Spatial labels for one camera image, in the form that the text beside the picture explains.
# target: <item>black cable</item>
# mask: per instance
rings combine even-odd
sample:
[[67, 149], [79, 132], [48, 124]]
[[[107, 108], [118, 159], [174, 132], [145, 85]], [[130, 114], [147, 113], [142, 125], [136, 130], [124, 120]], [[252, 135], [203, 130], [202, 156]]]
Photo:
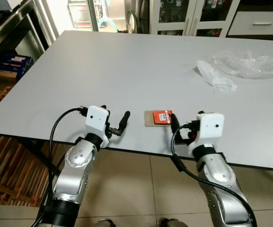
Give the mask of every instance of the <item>black cable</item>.
[[236, 199], [238, 199], [242, 205], [244, 205], [244, 207], [246, 208], [247, 212], [250, 214], [250, 220], [252, 221], [252, 224], [253, 224], [253, 227], [257, 227], [257, 221], [256, 221], [256, 218], [255, 218], [255, 214], [252, 210], [252, 208], [250, 207], [250, 205], [248, 204], [248, 202], [246, 202], [240, 195], [238, 195], [236, 192], [232, 191], [231, 189], [229, 188], [226, 188], [220, 184], [217, 184], [217, 183], [214, 183], [214, 182], [210, 182], [210, 181], [207, 181], [201, 177], [198, 177], [196, 175], [194, 175], [192, 172], [190, 172], [186, 166], [183, 164], [183, 162], [180, 160], [179, 156], [175, 153], [175, 150], [174, 150], [174, 139], [176, 137], [176, 135], [178, 134], [178, 132], [183, 129], [183, 128], [188, 128], [189, 125], [188, 124], [184, 124], [184, 125], [181, 125], [179, 126], [176, 131], [174, 132], [172, 138], [171, 138], [171, 152], [172, 152], [172, 155], [174, 156], [174, 160], [172, 160], [173, 162], [174, 161], [178, 161], [179, 162], [179, 166], [181, 168], [181, 170], [183, 172], [185, 172], [187, 175], [189, 175], [191, 178], [193, 178], [194, 180], [198, 181], [198, 182], [201, 182], [201, 183], [204, 183], [204, 184], [207, 184], [209, 186], [212, 186], [212, 187], [215, 187], [215, 188], [219, 188], [221, 190], [224, 190], [225, 192], [233, 195]]
[[50, 141], [49, 141], [49, 148], [48, 148], [48, 160], [50, 163], [50, 166], [48, 167], [48, 185], [46, 187], [45, 193], [42, 197], [41, 200], [41, 204], [39, 207], [39, 211], [36, 217], [35, 222], [33, 223], [33, 225], [31, 227], [35, 227], [37, 224], [39, 224], [39, 222], [41, 221], [41, 219], [43, 218], [44, 215], [44, 203], [45, 200], [47, 198], [46, 201], [46, 205], [49, 205], [51, 200], [52, 200], [52, 182], [53, 182], [53, 178], [57, 173], [57, 170], [59, 169], [60, 165], [62, 164], [64, 158], [65, 158], [65, 154], [61, 157], [61, 159], [59, 160], [58, 164], [56, 165], [56, 167], [53, 169], [53, 165], [52, 165], [52, 142], [53, 142], [53, 136], [55, 134], [56, 128], [58, 126], [58, 123], [62, 120], [63, 117], [65, 117], [67, 114], [74, 112], [74, 111], [79, 111], [83, 116], [86, 116], [87, 113], [87, 108], [82, 107], [82, 108], [72, 108], [69, 109], [67, 111], [65, 111], [63, 114], [60, 115], [60, 117], [57, 118], [57, 120], [55, 121], [52, 129], [51, 129], [51, 134], [50, 134]]
[[[58, 164], [56, 165], [56, 168], [54, 169], [54, 172], [52, 173], [53, 176], [56, 175], [57, 173], [57, 170], [59, 169], [60, 165], [62, 164], [64, 158], [65, 158], [65, 154], [60, 158]], [[41, 214], [43, 213], [43, 210], [44, 210], [44, 203], [45, 203], [45, 200], [46, 200], [46, 197], [47, 197], [47, 194], [48, 194], [48, 186], [46, 186], [46, 189], [45, 189], [45, 193], [42, 197], [42, 200], [41, 200], [41, 204], [40, 204], [40, 207], [39, 207], [39, 211], [38, 211], [38, 214], [37, 214], [37, 218], [38, 219]]]
[[54, 123], [52, 129], [51, 129], [51, 135], [50, 135], [50, 143], [48, 148], [48, 160], [50, 162], [50, 167], [48, 168], [48, 199], [47, 199], [47, 205], [50, 205], [50, 202], [52, 200], [52, 181], [53, 181], [53, 175], [52, 175], [52, 141], [53, 141], [53, 135], [55, 134], [55, 130], [59, 124], [59, 122], [62, 120], [63, 117], [65, 117], [67, 114], [74, 112], [74, 111], [80, 111], [81, 108], [72, 108], [67, 111], [65, 111], [63, 114], [61, 114], [60, 117], [57, 118], [56, 122]]

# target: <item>drawer handle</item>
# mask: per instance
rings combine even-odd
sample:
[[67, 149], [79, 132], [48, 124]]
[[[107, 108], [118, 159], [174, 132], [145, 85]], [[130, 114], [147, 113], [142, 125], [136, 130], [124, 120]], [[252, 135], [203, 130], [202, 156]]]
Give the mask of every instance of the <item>drawer handle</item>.
[[255, 26], [259, 26], [259, 25], [271, 25], [272, 22], [254, 22], [253, 25]]

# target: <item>white tissue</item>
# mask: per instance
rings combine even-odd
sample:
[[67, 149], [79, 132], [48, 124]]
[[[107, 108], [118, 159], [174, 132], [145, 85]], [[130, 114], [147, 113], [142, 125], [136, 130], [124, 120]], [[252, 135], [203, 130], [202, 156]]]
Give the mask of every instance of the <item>white tissue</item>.
[[197, 67], [202, 74], [203, 79], [211, 86], [221, 92], [234, 92], [237, 89], [236, 84], [229, 78], [223, 77], [221, 72], [215, 70], [205, 61], [197, 61]]

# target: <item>brown cardboard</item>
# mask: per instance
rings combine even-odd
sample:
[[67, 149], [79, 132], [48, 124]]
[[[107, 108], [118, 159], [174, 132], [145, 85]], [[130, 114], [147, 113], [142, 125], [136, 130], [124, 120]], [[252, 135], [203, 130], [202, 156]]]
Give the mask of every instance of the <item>brown cardboard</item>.
[[170, 124], [155, 124], [154, 123], [154, 111], [159, 110], [145, 110], [144, 112], [144, 120], [146, 127], [170, 127]]
[[0, 83], [3, 84], [16, 84], [16, 72], [0, 70]]

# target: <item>wooden rack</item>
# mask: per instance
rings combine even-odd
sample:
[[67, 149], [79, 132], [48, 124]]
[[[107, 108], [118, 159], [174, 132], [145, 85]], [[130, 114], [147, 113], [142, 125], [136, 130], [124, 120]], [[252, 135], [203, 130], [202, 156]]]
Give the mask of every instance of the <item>wooden rack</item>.
[[[10, 91], [0, 94], [0, 101]], [[53, 163], [57, 164], [67, 145], [53, 145]], [[41, 152], [48, 156], [48, 142]], [[0, 204], [39, 206], [47, 186], [48, 170], [15, 138], [0, 136]]]

